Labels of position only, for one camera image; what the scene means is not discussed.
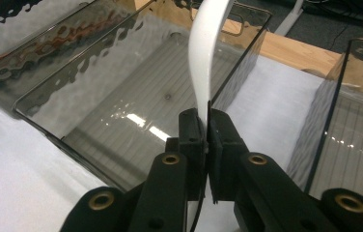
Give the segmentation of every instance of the transparent plastic bin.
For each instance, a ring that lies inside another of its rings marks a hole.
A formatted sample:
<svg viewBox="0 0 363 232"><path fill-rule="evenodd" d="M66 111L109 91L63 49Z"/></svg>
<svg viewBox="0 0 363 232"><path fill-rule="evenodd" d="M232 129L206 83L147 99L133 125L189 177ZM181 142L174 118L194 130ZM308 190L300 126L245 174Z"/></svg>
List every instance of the transparent plastic bin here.
<svg viewBox="0 0 363 232"><path fill-rule="evenodd" d="M349 42L348 51L333 70L332 77L334 81L328 80L326 92L321 93L321 101L329 100L331 96L334 100L332 104L324 101L329 116L327 120L321 120L323 130L316 147L317 155L311 159L303 157L303 160L298 156L297 165L293 163L291 169L292 175L317 198L321 198L325 190L334 188L349 189L363 195L363 39ZM320 115L319 108L315 109L313 113L318 115L315 119L326 119L324 114ZM305 175L307 169L303 170L308 166L306 163L311 167L310 175Z"/></svg>
<svg viewBox="0 0 363 232"><path fill-rule="evenodd" d="M59 24L68 23L66 29L52 28L35 40L91 25L81 14L99 7L103 14L95 19L107 25L96 27L90 39L68 40L75 45L58 54L34 54L29 68L13 63L29 44L0 62L0 106L124 191L146 180L166 138L178 136L180 112L195 107L187 42L200 5L138 2L98 0ZM213 58L212 107L226 109L253 69L269 18L234 4Z"/></svg>

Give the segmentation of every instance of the gray carpet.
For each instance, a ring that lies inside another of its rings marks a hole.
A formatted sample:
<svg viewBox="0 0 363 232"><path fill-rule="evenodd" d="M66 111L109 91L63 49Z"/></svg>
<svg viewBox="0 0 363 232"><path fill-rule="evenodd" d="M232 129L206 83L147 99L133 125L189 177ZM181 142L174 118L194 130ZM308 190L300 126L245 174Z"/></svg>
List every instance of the gray carpet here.
<svg viewBox="0 0 363 232"><path fill-rule="evenodd" d="M295 0L238 0L238 2L270 11L273 17L268 29L274 32L292 10ZM339 6L339 2L351 4L352 8ZM338 53L345 52L350 39L363 38L363 10L354 5L359 2L363 0L329 0L321 4L332 12L344 12L344 15L349 16L331 14L319 9L317 4L305 2L304 13L287 37Z"/></svg>

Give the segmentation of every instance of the ribbed bin bottom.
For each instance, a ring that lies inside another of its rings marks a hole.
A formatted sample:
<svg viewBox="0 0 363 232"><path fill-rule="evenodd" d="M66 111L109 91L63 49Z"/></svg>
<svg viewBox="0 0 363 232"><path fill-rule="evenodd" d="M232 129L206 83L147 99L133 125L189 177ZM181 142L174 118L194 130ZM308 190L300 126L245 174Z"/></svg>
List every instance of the ribbed bin bottom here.
<svg viewBox="0 0 363 232"><path fill-rule="evenodd" d="M174 34L95 108L63 141L130 189L144 180L167 136L178 136L179 114L194 107L188 38ZM219 44L211 92L220 88L242 51Z"/></svg>
<svg viewBox="0 0 363 232"><path fill-rule="evenodd" d="M345 188L363 195L363 98L340 93L310 193Z"/></svg>

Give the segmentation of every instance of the dark floor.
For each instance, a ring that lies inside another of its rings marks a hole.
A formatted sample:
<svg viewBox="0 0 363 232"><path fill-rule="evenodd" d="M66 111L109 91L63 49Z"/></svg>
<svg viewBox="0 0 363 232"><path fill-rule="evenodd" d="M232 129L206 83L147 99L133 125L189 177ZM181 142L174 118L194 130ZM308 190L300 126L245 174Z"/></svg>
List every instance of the dark floor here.
<svg viewBox="0 0 363 232"><path fill-rule="evenodd" d="M273 17L268 29L274 32L293 9L295 0L238 0L238 2L270 11ZM353 5L344 6L340 2L345 4L350 2ZM328 0L319 6L305 1L304 12L287 37L338 53L345 52L350 39L363 38L363 9L357 8L356 3L363 4L363 0ZM349 16L331 14L325 9Z"/></svg>

